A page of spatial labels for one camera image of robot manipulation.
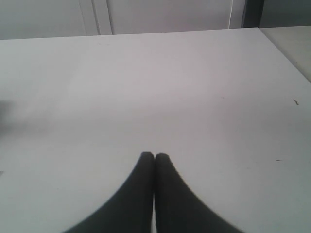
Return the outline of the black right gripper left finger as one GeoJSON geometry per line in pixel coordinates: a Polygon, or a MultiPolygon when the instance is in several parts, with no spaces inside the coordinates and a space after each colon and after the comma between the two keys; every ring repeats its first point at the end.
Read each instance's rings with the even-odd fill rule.
{"type": "Polygon", "coordinates": [[[129,177],[97,211],[68,233],[150,233],[152,230],[155,157],[143,152],[129,177]]]}

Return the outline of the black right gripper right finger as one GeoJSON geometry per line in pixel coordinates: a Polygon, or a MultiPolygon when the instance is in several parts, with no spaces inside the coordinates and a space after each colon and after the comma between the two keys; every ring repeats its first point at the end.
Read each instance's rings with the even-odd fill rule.
{"type": "Polygon", "coordinates": [[[155,224],[158,233],[240,233],[188,188],[169,156],[155,157],[155,224]]]}

